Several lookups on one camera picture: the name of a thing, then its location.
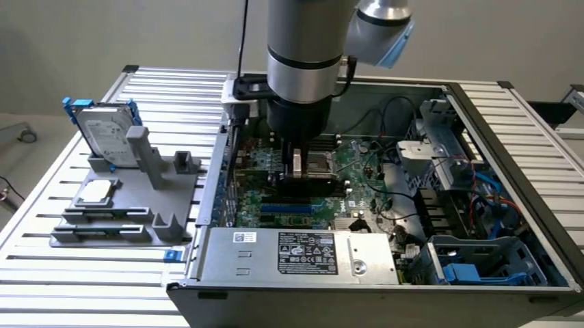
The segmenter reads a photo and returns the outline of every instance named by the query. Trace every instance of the gray plastic stand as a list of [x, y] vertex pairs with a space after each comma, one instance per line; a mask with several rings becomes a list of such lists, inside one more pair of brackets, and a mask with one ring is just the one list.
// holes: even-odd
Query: gray plastic stand
[[[127, 139], [139, 168], [118, 168], [91, 157], [91, 171], [51, 232], [52, 247], [170, 246], [183, 241], [201, 160], [190, 152], [161, 157], [149, 129], [133, 126]], [[100, 200], [82, 198], [88, 183], [106, 180]]]

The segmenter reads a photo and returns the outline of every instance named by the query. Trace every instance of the white sticker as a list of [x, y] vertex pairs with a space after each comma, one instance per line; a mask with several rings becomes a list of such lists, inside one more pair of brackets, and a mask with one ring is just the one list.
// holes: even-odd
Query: white sticker
[[115, 166], [129, 167], [137, 165], [137, 158], [131, 152], [127, 129], [117, 122], [88, 120], [86, 127], [98, 145], [103, 158]]
[[256, 243], [256, 232], [234, 232], [234, 243]]

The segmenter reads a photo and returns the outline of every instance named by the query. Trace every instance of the gray floor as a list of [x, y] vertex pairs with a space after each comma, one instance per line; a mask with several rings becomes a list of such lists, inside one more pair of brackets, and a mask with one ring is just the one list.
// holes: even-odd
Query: gray floor
[[[64, 115], [14, 115], [0, 113], [0, 128], [27, 121], [39, 135], [36, 143], [16, 140], [0, 144], [0, 175], [14, 184], [27, 197], [44, 172], [59, 156], [64, 145], [76, 132]], [[11, 219], [11, 214], [0, 208], [0, 229]]]

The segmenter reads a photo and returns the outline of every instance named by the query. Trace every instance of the white wall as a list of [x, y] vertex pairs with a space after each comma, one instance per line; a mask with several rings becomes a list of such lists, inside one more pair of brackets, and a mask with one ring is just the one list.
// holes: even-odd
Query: white wall
[[[584, 83], [583, 0], [411, 0], [417, 29], [393, 70], [509, 80], [555, 100]], [[265, 70], [268, 0], [252, 0], [245, 68]], [[234, 70], [243, 0], [0, 0], [0, 111], [62, 113], [126, 64]]]

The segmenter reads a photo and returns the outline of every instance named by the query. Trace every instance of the warning label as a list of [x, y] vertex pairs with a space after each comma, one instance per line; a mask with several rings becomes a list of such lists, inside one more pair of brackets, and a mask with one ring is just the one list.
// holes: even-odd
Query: warning label
[[278, 271], [285, 275], [337, 275], [334, 234], [281, 232]]

